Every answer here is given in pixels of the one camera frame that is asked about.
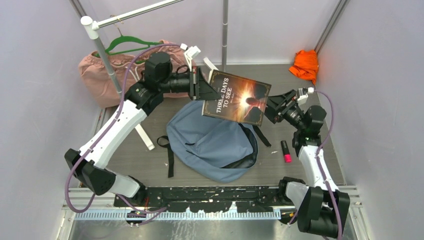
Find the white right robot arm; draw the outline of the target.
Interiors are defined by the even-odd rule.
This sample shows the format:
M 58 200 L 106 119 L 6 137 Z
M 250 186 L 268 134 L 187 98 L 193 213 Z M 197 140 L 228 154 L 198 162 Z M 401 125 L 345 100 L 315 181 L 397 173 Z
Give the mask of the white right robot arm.
M 325 239 L 342 239 L 351 203 L 347 193 L 334 183 L 324 159 L 320 132 L 327 112 L 319 105 L 307 111 L 299 105 L 307 99 L 313 88 L 300 88 L 281 95 L 270 96 L 266 102 L 265 116 L 272 123 L 283 120 L 295 127 L 292 146 L 302 163 L 307 182 L 293 177 L 280 180 L 277 198 L 283 205 L 294 204 L 296 211 L 286 223 L 297 223 L 303 233 Z

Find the Three Days to See book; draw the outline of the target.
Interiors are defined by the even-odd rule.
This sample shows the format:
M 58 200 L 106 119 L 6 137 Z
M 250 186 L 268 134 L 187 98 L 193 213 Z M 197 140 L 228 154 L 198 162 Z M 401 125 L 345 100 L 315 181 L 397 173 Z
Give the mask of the Three Days to See book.
M 262 125 L 271 84 L 219 70 L 212 71 L 209 84 L 220 98 L 203 103 L 203 116 Z

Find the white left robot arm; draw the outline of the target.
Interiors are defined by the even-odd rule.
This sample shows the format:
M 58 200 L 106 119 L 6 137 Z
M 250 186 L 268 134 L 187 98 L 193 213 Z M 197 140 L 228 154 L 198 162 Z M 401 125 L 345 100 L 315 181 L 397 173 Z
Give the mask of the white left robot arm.
M 192 65 L 199 53 L 196 46 L 184 52 L 187 62 L 184 72 L 173 72 L 170 55 L 166 52 L 153 53 L 145 62 L 142 80 L 128 89 L 115 115 L 88 143 L 65 153 L 72 176 L 97 196 L 114 193 L 125 196 L 135 207 L 141 206 L 146 200 L 143 185 L 130 176 L 107 170 L 107 165 L 128 134 L 163 102 L 165 93 L 187 93 L 196 101 L 219 98 L 201 69 Z

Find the blue backpack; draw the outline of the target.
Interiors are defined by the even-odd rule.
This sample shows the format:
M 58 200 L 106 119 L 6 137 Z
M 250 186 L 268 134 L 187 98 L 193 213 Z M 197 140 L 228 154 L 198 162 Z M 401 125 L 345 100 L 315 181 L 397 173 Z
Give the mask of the blue backpack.
M 258 126 L 204 116 L 202 109 L 201 101 L 190 101 L 166 125 L 168 161 L 178 157 L 208 179 L 233 182 L 256 164 L 258 141 L 271 143 Z

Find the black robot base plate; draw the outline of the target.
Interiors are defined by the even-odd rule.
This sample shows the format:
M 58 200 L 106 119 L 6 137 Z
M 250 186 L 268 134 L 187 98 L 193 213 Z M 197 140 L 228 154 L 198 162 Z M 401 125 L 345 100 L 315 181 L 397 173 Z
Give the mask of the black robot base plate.
M 294 207 L 278 186 L 148 187 L 140 203 L 130 203 L 154 210 L 166 207 L 172 213 L 225 213 L 231 206 L 237 213 L 265 213 Z

